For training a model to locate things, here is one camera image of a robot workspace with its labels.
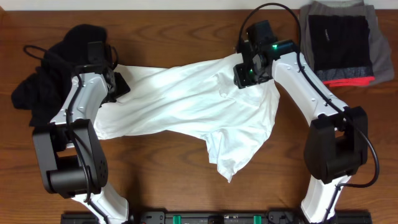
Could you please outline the white t-shirt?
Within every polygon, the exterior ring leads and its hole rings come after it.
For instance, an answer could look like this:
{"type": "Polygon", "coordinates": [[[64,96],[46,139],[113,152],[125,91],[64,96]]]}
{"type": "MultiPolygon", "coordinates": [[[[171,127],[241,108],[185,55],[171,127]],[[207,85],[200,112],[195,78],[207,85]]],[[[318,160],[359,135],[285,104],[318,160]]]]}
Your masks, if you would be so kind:
{"type": "Polygon", "coordinates": [[[100,139],[173,131],[202,139],[209,162],[227,180],[271,135],[280,95],[274,82],[238,88],[239,54],[180,67],[118,65],[130,92],[98,110],[100,139]]]}

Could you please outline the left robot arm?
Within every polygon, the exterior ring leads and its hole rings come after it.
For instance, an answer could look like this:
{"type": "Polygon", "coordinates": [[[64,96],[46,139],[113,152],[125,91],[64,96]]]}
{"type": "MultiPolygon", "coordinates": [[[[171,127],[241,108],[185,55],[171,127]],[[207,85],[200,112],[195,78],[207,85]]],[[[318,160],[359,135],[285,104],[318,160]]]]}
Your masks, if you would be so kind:
{"type": "Polygon", "coordinates": [[[47,192],[84,205],[87,213],[66,213],[61,223],[129,223],[129,203],[108,182],[108,163],[93,123],[104,103],[115,103],[130,91],[112,56],[114,47],[87,45],[87,62],[76,65],[54,56],[69,69],[70,92],[49,124],[32,133],[47,192]]]}

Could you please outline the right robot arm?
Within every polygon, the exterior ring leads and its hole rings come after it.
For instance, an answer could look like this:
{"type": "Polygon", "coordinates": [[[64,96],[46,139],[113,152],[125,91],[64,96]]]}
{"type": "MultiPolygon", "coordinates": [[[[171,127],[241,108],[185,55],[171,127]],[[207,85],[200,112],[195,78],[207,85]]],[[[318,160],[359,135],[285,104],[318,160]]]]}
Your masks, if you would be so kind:
{"type": "Polygon", "coordinates": [[[294,223],[371,223],[369,212],[335,210],[350,179],[368,159],[368,117],[362,107],[350,108],[319,80],[297,44],[279,40],[268,21],[241,32],[237,51],[243,62],[234,67],[239,88],[274,81],[294,100],[309,132],[304,161],[311,179],[294,223]]]}

